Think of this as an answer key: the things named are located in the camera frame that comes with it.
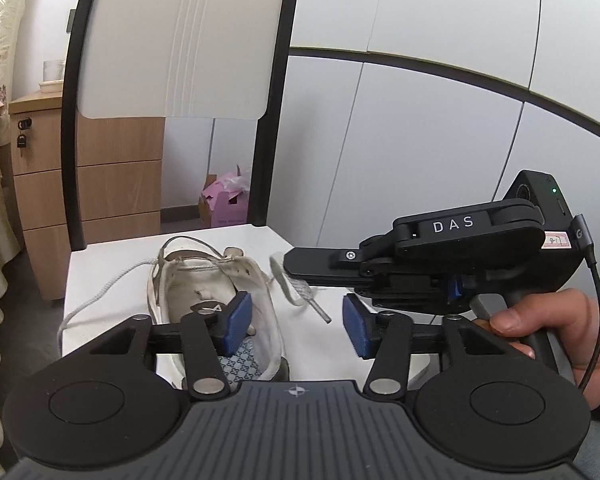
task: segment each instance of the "shoelace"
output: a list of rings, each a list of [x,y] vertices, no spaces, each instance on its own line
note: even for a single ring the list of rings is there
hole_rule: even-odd
[[[62,320],[62,323],[60,323],[60,326],[58,327],[58,332],[57,332],[57,335],[56,335],[56,337],[58,338],[58,351],[60,352],[60,355],[62,355],[62,332],[64,332],[64,330],[66,329],[66,327],[69,325],[69,322],[75,316],[77,316],[78,314],[80,314],[88,306],[91,306],[92,304],[96,303],[96,301],[101,300],[102,297],[109,291],[109,289],[112,286],[114,286],[117,282],[119,282],[119,280],[121,280],[122,278],[124,278],[132,270],[137,269],[138,267],[145,266],[145,265],[155,265],[157,262],[158,262],[158,260],[153,259],[153,260],[143,260],[142,262],[138,262],[136,264],[133,264],[131,267],[123,270],[122,272],[120,272],[119,275],[117,275],[115,278],[113,278],[112,280],[109,280],[107,282],[107,284],[102,287],[102,289],[100,290],[100,292],[97,293],[95,296],[93,296],[89,301],[85,301],[83,304],[81,304],[81,306],[79,306],[78,308],[76,308],[73,312],[67,314],[64,317],[64,319]]]
[[[274,279],[280,285],[283,294],[286,297],[286,300],[295,306],[303,306],[305,304],[309,304],[313,307],[313,309],[318,313],[318,315],[324,320],[325,323],[330,323],[331,317],[327,314],[322,307],[315,301],[314,290],[309,286],[309,284],[304,280],[296,280],[289,276],[285,267],[282,263],[283,255],[282,253],[275,253],[269,257],[269,265],[271,266],[271,272],[273,273]],[[293,298],[291,294],[291,290],[289,289],[288,284],[296,290],[298,296],[300,296],[300,300],[296,300]]]

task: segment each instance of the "label sticker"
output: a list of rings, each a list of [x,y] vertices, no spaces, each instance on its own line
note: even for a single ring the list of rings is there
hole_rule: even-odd
[[[545,231],[543,249],[571,249],[569,235],[564,231]]]

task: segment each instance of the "white cup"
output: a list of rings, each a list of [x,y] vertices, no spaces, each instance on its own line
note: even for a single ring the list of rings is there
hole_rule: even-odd
[[[60,81],[64,77],[64,60],[55,59],[45,61],[42,72],[42,81]]]

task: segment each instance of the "wooden nightstand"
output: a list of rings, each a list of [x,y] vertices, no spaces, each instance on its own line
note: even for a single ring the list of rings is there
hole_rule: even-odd
[[[11,164],[29,259],[46,300],[64,296],[71,249],[60,159],[62,93],[9,104]],[[18,123],[31,119],[24,132]],[[164,118],[77,119],[80,216],[87,244],[160,233]],[[17,146],[26,136],[26,147]]]

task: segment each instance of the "pink box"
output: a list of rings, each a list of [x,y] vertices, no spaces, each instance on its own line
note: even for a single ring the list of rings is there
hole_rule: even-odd
[[[207,175],[205,190],[200,196],[200,218],[207,228],[227,227],[247,223],[249,193],[224,191],[217,175]]]

